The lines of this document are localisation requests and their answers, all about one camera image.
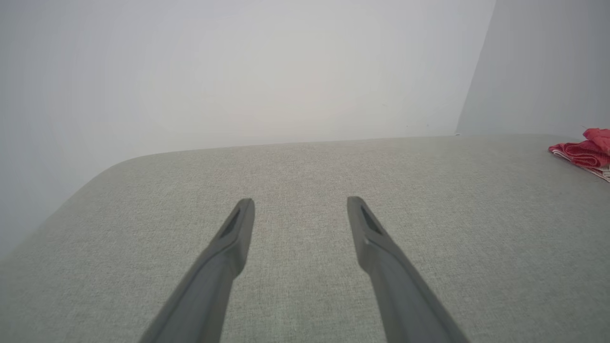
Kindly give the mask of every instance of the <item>pile of cloth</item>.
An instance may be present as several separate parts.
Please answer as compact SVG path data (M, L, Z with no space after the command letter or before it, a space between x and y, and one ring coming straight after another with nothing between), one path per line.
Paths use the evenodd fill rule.
M610 182L610 129L588 129L580 143L560 143L548 150Z

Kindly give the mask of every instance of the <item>gray fabric surface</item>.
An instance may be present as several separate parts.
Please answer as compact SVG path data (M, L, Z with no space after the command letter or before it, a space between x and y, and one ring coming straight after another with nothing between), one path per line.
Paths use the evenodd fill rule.
M91 180L0 263L0 341L134 342L242 197L223 342L381 342L346 197L365 199L473 342L610 337L610 184L550 135L184 151Z

